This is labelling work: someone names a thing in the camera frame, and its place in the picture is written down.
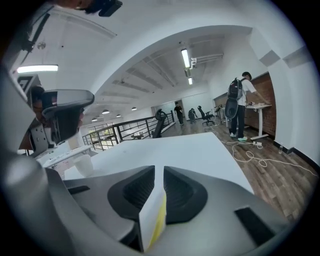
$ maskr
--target white cable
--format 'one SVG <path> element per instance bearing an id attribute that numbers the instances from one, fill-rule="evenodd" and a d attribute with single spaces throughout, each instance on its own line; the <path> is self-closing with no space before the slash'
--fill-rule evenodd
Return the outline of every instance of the white cable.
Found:
<path id="1" fill-rule="evenodd" d="M 213 131 L 213 133 L 214 133 L 214 134 L 216 135 L 216 137 L 218 138 L 217 135 L 218 135 L 219 133 L 218 133 L 217 131 Z M 282 163 L 282 164 L 284 164 L 284 165 L 291 165 L 291 166 L 295 166 L 295 167 L 300 167 L 300 168 L 308 171 L 309 173 L 311 173 L 313 176 L 318 177 L 317 174 L 314 174 L 312 171 L 310 171 L 310 170 L 308 170 L 308 169 L 306 169 L 306 168 L 304 168 L 304 167 L 302 167 L 302 166 L 300 166 L 300 165 L 293 164 L 293 163 L 289 163 L 289 162 L 282 162 L 282 161 L 274 160 L 274 159 L 261 159 L 261 158 L 257 158 L 257 157 L 255 157 L 255 155 L 254 155 L 252 152 L 250 152 L 250 151 L 245 152 L 246 156 L 249 158 L 248 160 L 240 160 L 240 159 L 237 159 L 237 158 L 235 157 L 235 146 L 241 145 L 241 144 L 242 144 L 242 145 L 245 145 L 245 144 L 251 144 L 251 145 L 253 145 L 254 143 L 245 142 L 245 141 L 233 141 L 233 142 L 230 142 L 230 141 L 221 141 L 221 142 L 222 142 L 222 143 L 225 143 L 226 145 L 228 145 L 228 143 L 229 143 L 229 144 L 234 144 L 234 145 L 232 146 L 232 157 L 234 158 L 234 160 L 236 160 L 236 161 L 238 161 L 238 162 L 248 163 L 248 162 L 250 162 L 252 159 L 256 159 L 256 160 L 258 160 L 258 163 L 259 163 L 260 166 L 262 166 L 262 167 L 267 167 L 267 166 L 268 166 L 267 161 L 273 161 L 273 162 L 277 162 L 277 163 Z M 264 146 L 262 146 L 262 145 L 257 145 L 256 147 L 257 147 L 259 150 L 261 150 L 261 149 L 264 148 Z"/>

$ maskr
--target black pants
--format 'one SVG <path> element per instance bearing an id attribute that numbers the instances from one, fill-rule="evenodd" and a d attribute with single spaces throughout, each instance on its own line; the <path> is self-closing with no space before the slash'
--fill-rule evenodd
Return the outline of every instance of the black pants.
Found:
<path id="1" fill-rule="evenodd" d="M 182 114 L 177 114 L 177 116 L 178 116 L 180 125 L 182 125 L 184 123 L 184 118 L 183 118 Z"/>
<path id="2" fill-rule="evenodd" d="M 233 134 L 237 133 L 237 123 L 238 123 L 238 138 L 244 137 L 245 129 L 245 111 L 246 107 L 238 105 L 238 110 L 234 118 L 231 119 L 231 132 Z"/>

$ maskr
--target brick wall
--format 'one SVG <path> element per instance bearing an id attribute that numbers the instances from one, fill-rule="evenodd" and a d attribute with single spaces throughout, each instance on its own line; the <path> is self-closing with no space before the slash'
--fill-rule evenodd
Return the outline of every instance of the brick wall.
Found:
<path id="1" fill-rule="evenodd" d="M 272 105 L 263 109 L 263 131 L 272 136 L 276 135 L 276 100 L 274 88 L 271 82 L 269 73 L 266 73 L 251 81 L 254 88 Z M 247 101 L 261 103 L 259 97 L 255 96 L 253 93 L 248 93 Z M 215 105 L 220 104 L 225 105 L 227 102 L 227 96 L 222 95 L 214 99 Z M 259 129 L 259 115 L 253 109 L 246 109 L 244 123 L 248 126 Z"/>

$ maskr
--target fluorescent light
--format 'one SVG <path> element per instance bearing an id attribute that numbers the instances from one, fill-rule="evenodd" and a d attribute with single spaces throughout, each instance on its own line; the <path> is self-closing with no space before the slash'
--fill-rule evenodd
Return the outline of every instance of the fluorescent light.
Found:
<path id="1" fill-rule="evenodd" d="M 16 70 L 19 74 L 28 72 L 40 72 L 40 71 L 58 71 L 58 65 L 33 65 L 33 66 L 21 66 Z"/>
<path id="2" fill-rule="evenodd" d="M 182 57 L 183 57 L 183 61 L 184 61 L 185 67 L 186 67 L 186 68 L 190 68 L 189 56 L 188 56 L 188 51 L 187 51 L 187 49 L 181 50 L 181 53 L 182 53 Z"/>

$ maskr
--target chair base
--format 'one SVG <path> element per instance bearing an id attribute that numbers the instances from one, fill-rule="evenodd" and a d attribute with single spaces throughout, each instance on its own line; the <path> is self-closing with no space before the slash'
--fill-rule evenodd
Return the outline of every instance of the chair base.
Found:
<path id="1" fill-rule="evenodd" d="M 215 122 L 210 120 L 203 122 L 202 125 L 206 124 L 206 126 L 208 126 L 209 123 L 212 123 L 213 125 L 215 125 Z"/>

